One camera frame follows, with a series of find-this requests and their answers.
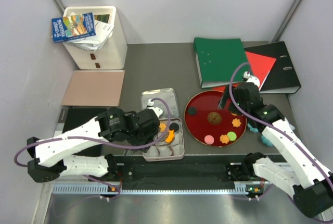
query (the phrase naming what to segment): white wall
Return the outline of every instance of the white wall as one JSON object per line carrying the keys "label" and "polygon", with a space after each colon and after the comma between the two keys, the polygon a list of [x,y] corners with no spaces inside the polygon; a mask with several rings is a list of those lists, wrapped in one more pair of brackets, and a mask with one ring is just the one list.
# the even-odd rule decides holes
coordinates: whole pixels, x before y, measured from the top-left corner
{"label": "white wall", "polygon": [[[40,184],[13,162],[29,137],[53,136],[75,65],[51,39],[52,0],[0,1],[0,223],[30,223]],[[29,160],[25,152],[22,162]]]}
{"label": "white wall", "polygon": [[333,169],[333,3],[304,0],[282,40],[302,88],[290,96],[307,147]]}
{"label": "white wall", "polygon": [[274,37],[293,0],[62,0],[117,7],[128,43],[192,42],[195,36],[245,41]]}

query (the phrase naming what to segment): book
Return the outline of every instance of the book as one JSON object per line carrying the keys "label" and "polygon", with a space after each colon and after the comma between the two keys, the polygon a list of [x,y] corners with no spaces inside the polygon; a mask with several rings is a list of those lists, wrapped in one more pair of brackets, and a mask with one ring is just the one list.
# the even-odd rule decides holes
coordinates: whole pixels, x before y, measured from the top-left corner
{"label": "book", "polygon": [[110,14],[103,14],[103,15],[94,15],[95,20],[100,22],[109,23]]}
{"label": "book", "polygon": [[[248,61],[240,39],[194,38],[194,50],[203,89],[229,84],[235,69]],[[242,67],[234,82],[241,82],[247,70]]]}
{"label": "book", "polygon": [[245,53],[249,63],[251,64],[253,75],[256,76],[260,81],[259,90],[261,90],[268,77],[268,74],[270,73],[275,64],[276,59],[251,52]]}
{"label": "book", "polygon": [[97,51],[103,48],[106,41],[111,37],[112,30],[114,28],[113,24],[107,23],[110,15],[94,15],[95,18],[95,36],[88,36],[81,39],[70,40],[67,41],[66,44],[74,46],[76,48],[82,49],[84,51]]}
{"label": "book", "polygon": [[275,58],[275,64],[261,87],[261,94],[292,94],[301,87],[285,42],[247,47],[245,51]]}
{"label": "book", "polygon": [[63,106],[117,107],[124,70],[76,70],[62,99]]}
{"label": "book", "polygon": [[52,19],[53,41],[61,43],[96,35],[93,13]]}

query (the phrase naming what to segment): red paper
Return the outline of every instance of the red paper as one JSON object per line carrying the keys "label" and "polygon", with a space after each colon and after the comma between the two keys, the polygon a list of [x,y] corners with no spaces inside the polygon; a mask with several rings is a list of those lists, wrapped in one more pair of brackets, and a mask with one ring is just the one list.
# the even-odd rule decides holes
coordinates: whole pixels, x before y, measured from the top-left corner
{"label": "red paper", "polygon": [[251,64],[253,75],[255,75],[260,81],[260,90],[270,70],[274,66],[276,59],[246,51],[245,53],[249,63]]}
{"label": "red paper", "polygon": [[225,85],[223,85],[223,86],[219,86],[219,87],[214,87],[213,90],[224,92],[224,90],[225,90]]}

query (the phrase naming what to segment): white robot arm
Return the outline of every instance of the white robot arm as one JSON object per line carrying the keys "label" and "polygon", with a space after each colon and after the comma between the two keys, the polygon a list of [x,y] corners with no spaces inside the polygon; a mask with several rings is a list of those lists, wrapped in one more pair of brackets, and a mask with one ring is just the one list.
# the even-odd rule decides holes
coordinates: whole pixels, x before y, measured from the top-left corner
{"label": "white robot arm", "polygon": [[[303,145],[282,113],[274,105],[263,103],[258,84],[253,83],[254,79],[246,77],[246,74],[244,78],[247,79],[246,82],[232,87],[237,106],[230,104],[228,109],[236,114],[245,111],[250,125],[273,143],[294,171],[276,165],[266,155],[254,153],[248,154],[244,159],[244,173],[248,178],[264,178],[282,189],[309,218],[333,207],[333,192],[326,180],[333,180],[331,171]],[[229,99],[227,86],[219,107],[225,108]]]}
{"label": "white robot arm", "polygon": [[[152,106],[137,113],[110,108],[84,125],[55,137],[57,141],[29,148],[33,160],[28,162],[28,174],[35,182],[52,181],[68,175],[102,177],[107,174],[110,179],[117,173],[117,164],[111,154],[100,157],[75,154],[103,142],[126,140],[133,146],[152,142],[159,131],[162,113],[160,108]],[[89,138],[101,140],[101,143]],[[32,137],[27,144],[40,141],[45,140]]]}

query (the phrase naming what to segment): white storage drawer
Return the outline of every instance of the white storage drawer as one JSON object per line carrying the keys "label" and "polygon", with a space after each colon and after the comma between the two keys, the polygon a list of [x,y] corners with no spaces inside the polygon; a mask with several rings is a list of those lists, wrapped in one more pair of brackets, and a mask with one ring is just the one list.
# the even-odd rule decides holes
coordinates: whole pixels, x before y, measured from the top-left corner
{"label": "white storage drawer", "polygon": [[116,8],[114,6],[68,7],[63,16],[69,16],[71,13],[82,14],[88,12],[95,15],[110,14],[108,23],[114,24],[111,36],[104,46],[95,52],[84,51],[64,44],[66,49],[80,69],[122,69],[125,65],[127,43]]}

